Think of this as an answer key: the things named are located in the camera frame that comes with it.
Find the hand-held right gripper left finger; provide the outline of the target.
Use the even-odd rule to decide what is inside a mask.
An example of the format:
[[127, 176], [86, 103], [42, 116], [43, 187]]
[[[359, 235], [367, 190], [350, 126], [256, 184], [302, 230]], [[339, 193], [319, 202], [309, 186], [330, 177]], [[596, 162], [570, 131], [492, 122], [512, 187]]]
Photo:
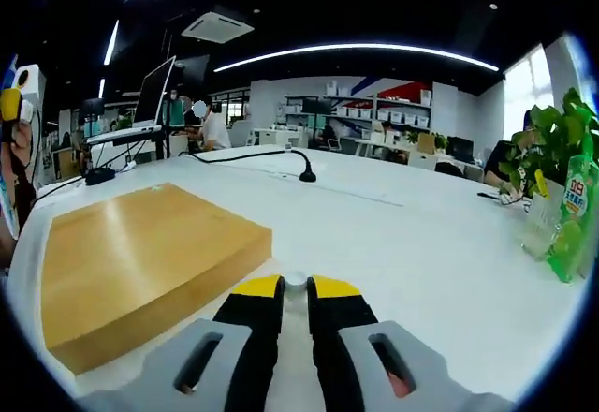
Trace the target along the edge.
[[132, 381], [79, 398], [84, 411], [262, 411], [278, 359], [285, 280], [250, 279], [213, 318], [148, 354]]

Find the person's left hand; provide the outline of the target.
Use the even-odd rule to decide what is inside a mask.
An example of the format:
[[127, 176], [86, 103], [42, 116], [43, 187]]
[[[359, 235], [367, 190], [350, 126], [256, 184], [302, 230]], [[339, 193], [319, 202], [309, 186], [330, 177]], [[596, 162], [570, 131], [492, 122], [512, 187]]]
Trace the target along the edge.
[[33, 155], [32, 127], [27, 122], [18, 121], [12, 127], [10, 150], [12, 154], [26, 167]]

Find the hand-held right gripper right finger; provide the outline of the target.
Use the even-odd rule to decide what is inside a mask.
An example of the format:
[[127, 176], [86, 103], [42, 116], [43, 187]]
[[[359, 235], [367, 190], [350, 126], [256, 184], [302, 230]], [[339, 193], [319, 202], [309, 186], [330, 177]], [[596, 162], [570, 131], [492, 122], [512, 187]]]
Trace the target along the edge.
[[313, 362], [328, 411], [508, 411], [510, 401], [475, 393], [446, 359], [394, 321], [380, 321], [351, 284], [307, 280]]

